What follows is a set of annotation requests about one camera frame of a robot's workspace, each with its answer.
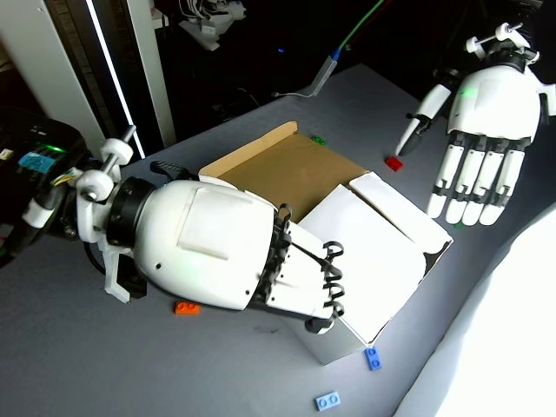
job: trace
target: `robotic hand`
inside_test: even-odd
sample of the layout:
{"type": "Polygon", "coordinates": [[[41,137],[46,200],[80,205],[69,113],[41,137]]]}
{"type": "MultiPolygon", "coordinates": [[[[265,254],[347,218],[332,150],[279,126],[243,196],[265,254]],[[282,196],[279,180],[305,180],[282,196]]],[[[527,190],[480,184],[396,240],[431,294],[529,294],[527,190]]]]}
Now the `robotic hand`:
{"type": "MultiPolygon", "coordinates": [[[[277,209],[258,195],[216,178],[191,175],[179,167],[178,179],[159,189],[135,177],[121,182],[119,167],[133,154],[127,142],[134,132],[135,126],[131,126],[121,140],[106,141],[102,167],[80,170],[72,166],[40,181],[39,191],[27,200],[19,223],[0,247],[0,267],[15,259],[64,212],[66,235],[72,235],[68,219],[74,218],[73,235],[78,232],[86,245],[98,245],[103,254],[105,291],[119,301],[146,294],[146,281],[143,292],[136,291],[136,281],[118,273],[123,261],[129,265],[132,260],[140,275],[187,300],[292,315],[302,318],[307,331],[317,334],[334,325],[343,314],[337,301],[344,294],[338,283],[342,273],[332,265],[343,253],[339,243],[323,243],[291,222],[287,205],[277,209]],[[74,191],[73,204],[62,202],[66,189],[74,191]],[[73,215],[68,215],[67,206],[74,208],[73,215]]],[[[5,166],[10,180],[27,175],[26,171],[33,178],[40,176],[38,169],[43,165],[39,162],[47,158],[55,167],[57,161],[44,152],[23,150],[14,157],[14,165],[5,166]],[[22,161],[30,155],[35,160],[25,165],[22,161]]],[[[63,169],[78,159],[71,154],[63,154],[63,169]]],[[[168,169],[176,166],[153,163],[153,171],[172,179],[168,169]]]]}
{"type": "Polygon", "coordinates": [[[518,32],[520,28],[521,24],[503,23],[494,36],[469,39],[466,51],[482,61],[483,69],[465,77],[459,88],[458,74],[446,74],[427,94],[400,139],[396,155],[404,156],[457,89],[447,124],[446,156],[427,207],[433,218],[440,216],[466,153],[446,220],[467,226],[494,224],[513,194],[539,119],[556,115],[556,85],[541,83],[530,70],[539,52],[518,32]],[[482,45],[490,41],[493,45],[485,51],[482,45]]]}

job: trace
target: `green cable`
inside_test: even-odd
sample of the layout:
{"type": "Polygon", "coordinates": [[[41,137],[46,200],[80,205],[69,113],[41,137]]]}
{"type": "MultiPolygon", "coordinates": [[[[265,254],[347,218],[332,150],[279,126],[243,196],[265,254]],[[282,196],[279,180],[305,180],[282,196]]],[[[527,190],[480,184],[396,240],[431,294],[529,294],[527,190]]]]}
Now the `green cable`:
{"type": "Polygon", "coordinates": [[[361,20],[355,25],[355,27],[352,29],[351,32],[349,32],[349,35],[346,36],[346,39],[343,40],[343,42],[340,44],[339,49],[343,49],[344,46],[346,46],[346,44],[349,42],[349,40],[352,38],[353,35],[355,35],[355,32],[357,32],[357,30],[359,30],[359,28],[361,27],[362,24],[365,23],[365,21],[379,8],[379,6],[381,4],[384,3],[384,0],[379,0],[378,2],[376,2],[376,4],[373,6],[373,8],[371,10],[369,10],[367,12],[367,14],[361,18],[361,20]]]}

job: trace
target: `open box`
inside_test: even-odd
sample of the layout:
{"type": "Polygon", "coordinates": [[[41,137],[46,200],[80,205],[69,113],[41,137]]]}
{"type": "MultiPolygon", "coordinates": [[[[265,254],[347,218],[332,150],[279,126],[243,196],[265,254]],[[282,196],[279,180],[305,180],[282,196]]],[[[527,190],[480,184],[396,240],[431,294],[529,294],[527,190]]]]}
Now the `open box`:
{"type": "Polygon", "coordinates": [[[302,321],[284,319],[322,364],[373,342],[453,241],[376,174],[299,133],[296,122],[199,174],[221,178],[276,207],[287,202],[294,222],[324,242],[344,244],[346,253],[334,265],[344,272],[346,313],[323,335],[310,334],[302,321]]]}

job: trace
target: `blue label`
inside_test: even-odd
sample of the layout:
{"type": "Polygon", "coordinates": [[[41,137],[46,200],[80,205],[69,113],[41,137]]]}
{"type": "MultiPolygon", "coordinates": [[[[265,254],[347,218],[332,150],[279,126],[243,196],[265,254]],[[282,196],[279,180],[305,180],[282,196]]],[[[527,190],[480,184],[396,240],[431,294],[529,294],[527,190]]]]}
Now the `blue label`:
{"type": "Polygon", "coordinates": [[[32,169],[40,172],[41,174],[46,174],[49,172],[50,167],[52,167],[55,161],[55,159],[52,159],[49,156],[29,152],[19,160],[18,164],[20,167],[32,169]]]}

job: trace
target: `red wire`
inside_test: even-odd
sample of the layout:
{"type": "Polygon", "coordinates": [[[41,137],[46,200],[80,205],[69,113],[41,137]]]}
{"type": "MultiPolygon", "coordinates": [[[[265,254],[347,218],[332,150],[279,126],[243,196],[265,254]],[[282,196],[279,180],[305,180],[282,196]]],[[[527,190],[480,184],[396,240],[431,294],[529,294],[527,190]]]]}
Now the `red wire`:
{"type": "Polygon", "coordinates": [[[359,29],[359,32],[357,32],[357,35],[355,35],[355,37],[351,40],[351,42],[349,42],[349,46],[353,45],[355,42],[357,42],[357,39],[359,39],[359,37],[361,36],[361,34],[363,33],[363,30],[388,6],[389,3],[391,3],[392,0],[387,0],[382,7],[379,9],[378,13],[375,15],[372,15],[370,19],[368,19],[365,24],[363,24],[363,26],[361,26],[361,28],[359,29]]]}

